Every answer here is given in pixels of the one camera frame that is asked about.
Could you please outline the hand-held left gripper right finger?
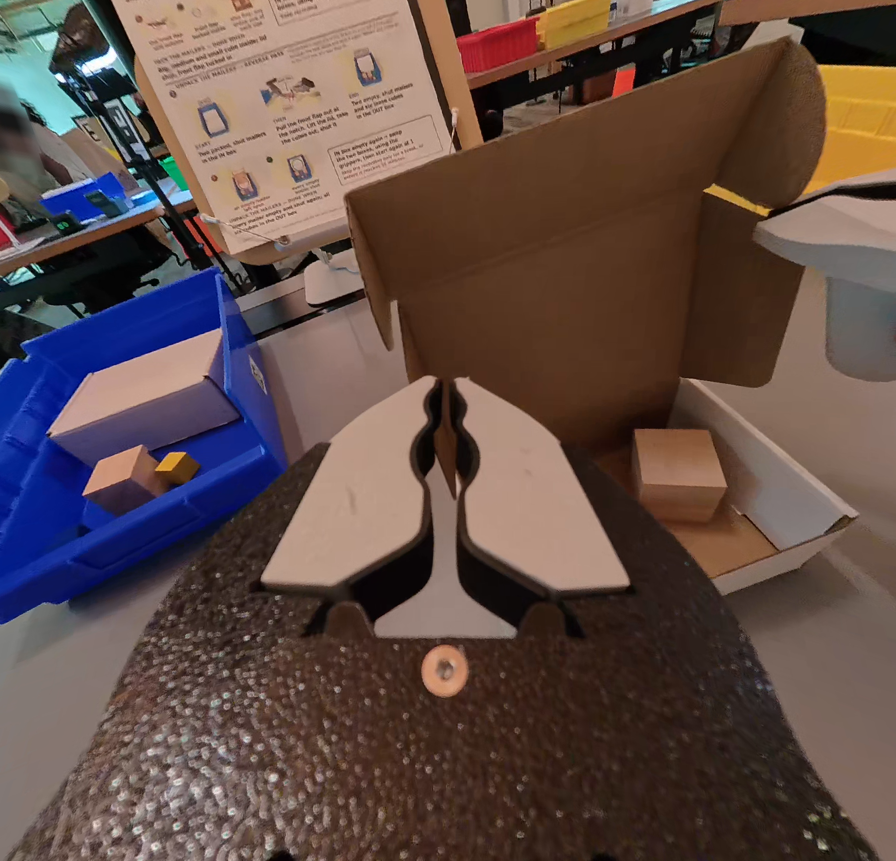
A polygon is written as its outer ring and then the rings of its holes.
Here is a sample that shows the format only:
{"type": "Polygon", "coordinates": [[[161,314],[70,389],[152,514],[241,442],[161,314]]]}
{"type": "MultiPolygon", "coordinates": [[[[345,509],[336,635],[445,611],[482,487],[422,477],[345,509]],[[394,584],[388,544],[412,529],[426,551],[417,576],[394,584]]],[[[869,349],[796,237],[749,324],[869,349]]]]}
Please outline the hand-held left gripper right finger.
{"type": "Polygon", "coordinates": [[[560,441],[525,411],[458,377],[457,571],[496,616],[626,591],[631,580],[560,441]]]}

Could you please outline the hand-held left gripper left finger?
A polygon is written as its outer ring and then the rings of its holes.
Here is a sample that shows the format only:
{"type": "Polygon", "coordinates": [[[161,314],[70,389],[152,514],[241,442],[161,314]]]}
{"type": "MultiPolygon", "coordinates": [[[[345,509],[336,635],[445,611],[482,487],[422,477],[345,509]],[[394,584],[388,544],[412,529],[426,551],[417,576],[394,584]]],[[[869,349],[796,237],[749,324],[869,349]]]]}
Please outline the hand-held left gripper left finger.
{"type": "Polygon", "coordinates": [[[442,382],[426,375],[343,428],[261,576],[267,590],[395,609],[427,584],[434,529],[427,475],[442,382]]]}

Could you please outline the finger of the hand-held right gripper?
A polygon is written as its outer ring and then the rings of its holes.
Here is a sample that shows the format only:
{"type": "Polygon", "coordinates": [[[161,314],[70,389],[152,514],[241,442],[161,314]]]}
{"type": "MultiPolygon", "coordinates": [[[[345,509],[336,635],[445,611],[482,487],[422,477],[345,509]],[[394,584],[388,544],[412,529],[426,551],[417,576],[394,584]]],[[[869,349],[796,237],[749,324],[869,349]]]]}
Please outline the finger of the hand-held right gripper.
{"type": "Polygon", "coordinates": [[[807,203],[819,197],[843,196],[872,201],[895,200],[895,171],[885,170],[857,177],[845,178],[806,192],[798,200],[807,203]]]}
{"type": "Polygon", "coordinates": [[[772,211],[754,241],[823,275],[825,355],[869,383],[895,379],[895,184],[835,182],[772,211]]]}

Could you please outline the yellow plastic bin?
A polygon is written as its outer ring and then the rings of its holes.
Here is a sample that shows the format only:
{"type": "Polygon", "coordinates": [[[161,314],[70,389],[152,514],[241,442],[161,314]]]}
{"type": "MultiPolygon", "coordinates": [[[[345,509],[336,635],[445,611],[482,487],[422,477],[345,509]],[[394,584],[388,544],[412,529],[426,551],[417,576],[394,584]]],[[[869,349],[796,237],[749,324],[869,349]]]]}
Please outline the yellow plastic bin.
{"type": "Polygon", "coordinates": [[[655,85],[694,135],[662,164],[682,218],[749,233],[772,211],[845,178],[894,170],[894,68],[816,66],[790,41],[743,50],[655,85]]]}

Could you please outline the plain wooden cube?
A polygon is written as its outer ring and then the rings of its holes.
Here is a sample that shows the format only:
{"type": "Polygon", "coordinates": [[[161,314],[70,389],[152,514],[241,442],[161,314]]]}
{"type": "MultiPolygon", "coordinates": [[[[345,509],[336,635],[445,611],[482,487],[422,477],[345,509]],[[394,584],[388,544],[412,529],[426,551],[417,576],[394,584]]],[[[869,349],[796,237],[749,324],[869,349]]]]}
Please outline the plain wooden cube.
{"type": "Polygon", "coordinates": [[[633,430],[634,494],[660,521],[705,524],[728,491],[708,430],[633,430]]]}
{"type": "Polygon", "coordinates": [[[169,491],[157,466],[142,444],[106,456],[95,464],[83,497],[109,514],[125,515],[169,491]]]}

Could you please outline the blue plastic bin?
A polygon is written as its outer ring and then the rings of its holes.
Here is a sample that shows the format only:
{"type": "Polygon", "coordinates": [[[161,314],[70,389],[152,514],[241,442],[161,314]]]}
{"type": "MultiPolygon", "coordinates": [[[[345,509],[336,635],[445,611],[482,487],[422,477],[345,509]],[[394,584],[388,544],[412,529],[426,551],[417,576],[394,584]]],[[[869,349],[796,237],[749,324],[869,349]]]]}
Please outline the blue plastic bin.
{"type": "Polygon", "coordinates": [[[1,622],[62,604],[226,520],[287,468],[262,352],[223,276],[206,270],[24,343],[1,381],[1,622]],[[47,432],[84,377],[219,328],[235,422],[173,443],[197,476],[121,517],[83,496],[92,466],[47,432]]]}

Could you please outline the white cardboard mailer box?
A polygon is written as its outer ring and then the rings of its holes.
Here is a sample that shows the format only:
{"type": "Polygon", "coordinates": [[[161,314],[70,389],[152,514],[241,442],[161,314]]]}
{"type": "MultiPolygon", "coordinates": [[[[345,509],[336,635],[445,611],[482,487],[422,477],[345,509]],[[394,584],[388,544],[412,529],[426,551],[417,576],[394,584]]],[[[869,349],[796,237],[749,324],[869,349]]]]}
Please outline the white cardboard mailer box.
{"type": "Polygon", "coordinates": [[[224,390],[220,328],[87,374],[47,436],[84,464],[149,451],[239,419],[224,390]]]}
{"type": "Polygon", "coordinates": [[[728,490],[673,533],[731,593],[792,571],[857,512],[710,384],[770,382],[803,268],[753,239],[825,139],[790,39],[454,153],[347,196],[378,331],[410,381],[469,376],[633,493],[633,432],[711,432],[728,490]]]}

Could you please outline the small yellow cube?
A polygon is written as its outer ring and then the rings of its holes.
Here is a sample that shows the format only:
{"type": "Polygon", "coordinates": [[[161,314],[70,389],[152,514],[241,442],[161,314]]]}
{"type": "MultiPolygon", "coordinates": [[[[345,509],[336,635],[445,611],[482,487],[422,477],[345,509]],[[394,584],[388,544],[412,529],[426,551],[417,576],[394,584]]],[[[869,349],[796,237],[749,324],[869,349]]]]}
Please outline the small yellow cube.
{"type": "Polygon", "coordinates": [[[184,486],[198,473],[201,465],[187,452],[168,452],[154,473],[167,487],[184,486]]]}

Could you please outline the yellow storage bin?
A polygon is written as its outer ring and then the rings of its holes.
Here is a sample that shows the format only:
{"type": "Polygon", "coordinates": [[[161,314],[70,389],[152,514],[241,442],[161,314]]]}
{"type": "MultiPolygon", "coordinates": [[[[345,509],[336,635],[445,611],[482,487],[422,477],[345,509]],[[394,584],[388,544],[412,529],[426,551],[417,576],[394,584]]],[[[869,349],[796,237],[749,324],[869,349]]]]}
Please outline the yellow storage bin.
{"type": "Polygon", "coordinates": [[[536,18],[540,50],[558,49],[609,27],[613,0],[569,0],[549,7],[536,18]]]}

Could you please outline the red storage bin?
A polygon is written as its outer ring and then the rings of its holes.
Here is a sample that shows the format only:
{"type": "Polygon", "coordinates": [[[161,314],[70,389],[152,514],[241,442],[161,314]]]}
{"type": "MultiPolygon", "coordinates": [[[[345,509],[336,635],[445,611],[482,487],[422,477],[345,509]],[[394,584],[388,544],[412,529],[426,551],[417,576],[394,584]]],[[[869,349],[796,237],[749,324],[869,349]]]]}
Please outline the red storage bin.
{"type": "Polygon", "coordinates": [[[534,55],[539,49],[536,17],[487,28],[456,39],[466,75],[500,68],[534,55]]]}

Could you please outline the printed instruction board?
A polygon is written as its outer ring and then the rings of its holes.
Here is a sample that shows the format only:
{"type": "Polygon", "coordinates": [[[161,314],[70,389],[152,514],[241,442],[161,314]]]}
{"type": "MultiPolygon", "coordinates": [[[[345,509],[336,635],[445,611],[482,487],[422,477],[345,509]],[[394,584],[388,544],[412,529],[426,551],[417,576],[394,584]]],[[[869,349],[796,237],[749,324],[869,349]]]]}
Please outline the printed instruction board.
{"type": "Polygon", "coordinates": [[[110,0],[223,248],[348,235],[345,195],[482,143],[444,0],[110,0]]]}

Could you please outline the blue storage bin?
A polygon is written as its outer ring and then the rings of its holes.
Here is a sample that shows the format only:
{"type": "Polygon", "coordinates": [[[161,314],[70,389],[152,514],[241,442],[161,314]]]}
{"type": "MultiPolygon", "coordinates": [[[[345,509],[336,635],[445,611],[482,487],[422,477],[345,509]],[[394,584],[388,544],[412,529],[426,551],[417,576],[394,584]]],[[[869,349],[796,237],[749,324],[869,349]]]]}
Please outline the blue storage bin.
{"type": "Polygon", "coordinates": [[[39,206],[48,215],[69,214],[86,222],[125,215],[134,208],[134,203],[117,174],[109,172],[51,190],[40,197],[39,206]]]}

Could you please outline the black tripod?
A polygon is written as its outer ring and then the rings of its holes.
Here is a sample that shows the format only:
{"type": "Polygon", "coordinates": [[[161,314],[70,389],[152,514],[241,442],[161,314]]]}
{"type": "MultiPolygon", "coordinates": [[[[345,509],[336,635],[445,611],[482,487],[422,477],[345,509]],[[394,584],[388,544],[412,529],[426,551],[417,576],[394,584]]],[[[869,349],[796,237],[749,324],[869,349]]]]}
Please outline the black tripod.
{"type": "Polygon", "coordinates": [[[84,114],[98,121],[128,170],[147,183],[163,209],[163,222],[191,265],[197,270],[218,265],[241,295],[244,285],[220,253],[208,246],[207,236],[196,227],[193,218],[196,207],[188,206],[184,219],[162,188],[159,177],[163,169],[142,141],[138,125],[122,101],[136,86],[115,71],[117,58],[91,13],[83,3],[78,3],[69,9],[59,27],[49,70],[84,114]]]}

